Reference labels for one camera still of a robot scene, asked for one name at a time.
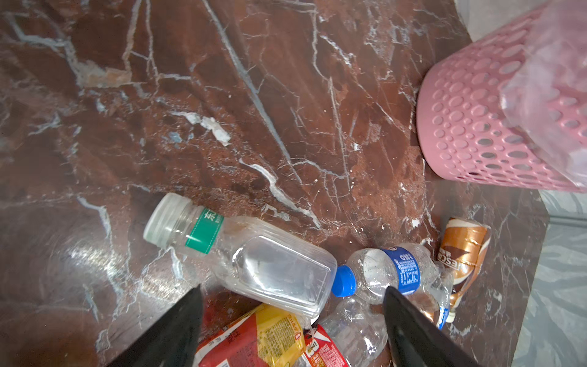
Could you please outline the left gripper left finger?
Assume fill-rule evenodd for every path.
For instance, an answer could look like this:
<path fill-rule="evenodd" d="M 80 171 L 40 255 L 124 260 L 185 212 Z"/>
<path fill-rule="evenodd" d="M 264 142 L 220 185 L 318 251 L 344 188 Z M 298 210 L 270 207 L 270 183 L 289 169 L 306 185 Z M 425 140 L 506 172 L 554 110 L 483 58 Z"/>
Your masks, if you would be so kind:
<path fill-rule="evenodd" d="M 203 322 L 201 287 L 188 291 L 111 366 L 192 366 Z"/>

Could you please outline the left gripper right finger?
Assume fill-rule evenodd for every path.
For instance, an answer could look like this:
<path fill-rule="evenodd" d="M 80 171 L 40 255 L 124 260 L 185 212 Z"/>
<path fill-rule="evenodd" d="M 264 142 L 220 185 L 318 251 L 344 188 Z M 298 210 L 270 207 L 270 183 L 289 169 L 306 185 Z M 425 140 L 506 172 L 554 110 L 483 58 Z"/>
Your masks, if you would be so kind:
<path fill-rule="evenodd" d="M 386 289 L 383 309 L 395 366 L 478 365 L 397 289 Z"/>

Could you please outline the clear bottle green label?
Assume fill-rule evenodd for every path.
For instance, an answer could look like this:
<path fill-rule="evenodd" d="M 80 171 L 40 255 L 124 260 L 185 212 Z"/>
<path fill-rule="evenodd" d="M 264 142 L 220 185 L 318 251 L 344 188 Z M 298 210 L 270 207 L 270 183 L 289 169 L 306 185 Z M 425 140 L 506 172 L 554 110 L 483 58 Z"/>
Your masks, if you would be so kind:
<path fill-rule="evenodd" d="M 175 193 L 159 202 L 143 234 L 162 249 L 200 257 L 226 289 L 313 319 L 324 309 L 337 261 L 253 217 L 224 217 Z"/>

